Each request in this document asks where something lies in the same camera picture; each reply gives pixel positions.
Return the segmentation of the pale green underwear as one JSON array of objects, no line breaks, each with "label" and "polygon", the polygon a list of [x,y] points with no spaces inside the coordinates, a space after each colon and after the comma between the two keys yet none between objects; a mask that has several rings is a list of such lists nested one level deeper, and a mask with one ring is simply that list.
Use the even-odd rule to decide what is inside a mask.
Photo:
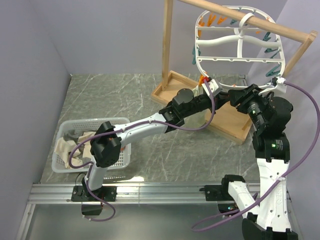
[{"label": "pale green underwear", "polygon": [[[203,87],[201,85],[197,85],[195,88],[192,89],[192,92],[194,93],[197,110],[200,110],[200,103],[203,99],[201,95],[204,93]],[[200,128],[206,123],[205,113],[206,111],[202,110],[190,116],[189,122],[191,123],[192,128]]]}]

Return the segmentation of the white oval clip hanger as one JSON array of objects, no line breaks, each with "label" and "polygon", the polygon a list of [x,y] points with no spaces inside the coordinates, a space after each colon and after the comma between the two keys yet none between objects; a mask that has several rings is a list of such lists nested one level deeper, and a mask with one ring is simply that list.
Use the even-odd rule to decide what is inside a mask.
[{"label": "white oval clip hanger", "polygon": [[[229,9],[245,15],[243,20],[230,19],[208,10],[197,18],[194,27],[194,47],[196,65],[201,75],[208,77],[210,64],[239,63],[258,64],[262,75],[273,67],[281,65],[280,73],[266,77],[266,88],[274,77],[281,77],[285,71],[286,60],[281,37],[268,30],[249,25],[251,17],[274,23],[274,19],[262,10],[250,6],[228,6]],[[279,52],[264,53],[267,48],[279,48]]]}]

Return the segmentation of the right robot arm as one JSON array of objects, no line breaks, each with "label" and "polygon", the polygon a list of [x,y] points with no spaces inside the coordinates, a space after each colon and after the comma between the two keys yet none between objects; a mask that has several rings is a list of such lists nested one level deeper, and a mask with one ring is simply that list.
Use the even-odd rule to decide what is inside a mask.
[{"label": "right robot arm", "polygon": [[252,144],[260,179],[260,198],[254,198],[240,175],[225,175],[220,194],[233,199],[237,210],[228,212],[229,219],[242,217],[245,240],[297,240],[287,209],[287,179],[290,166],[290,143],[284,130],[291,119],[293,105],[283,97],[251,85],[241,90],[220,92],[215,98],[216,109],[226,102],[238,112],[249,115],[254,134]]}]

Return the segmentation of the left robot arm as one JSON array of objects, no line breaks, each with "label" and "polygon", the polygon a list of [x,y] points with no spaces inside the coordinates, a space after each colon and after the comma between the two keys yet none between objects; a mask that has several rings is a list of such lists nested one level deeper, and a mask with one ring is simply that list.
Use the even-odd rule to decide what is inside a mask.
[{"label": "left robot arm", "polygon": [[149,117],[120,125],[104,122],[94,136],[79,143],[80,146],[88,143],[92,155],[87,162],[88,173],[81,181],[83,195],[89,201],[103,200],[103,178],[107,169],[119,160],[122,148],[149,136],[182,129],[185,118],[207,109],[214,114],[228,101],[226,92],[195,96],[191,89],[183,88],[166,107]]}]

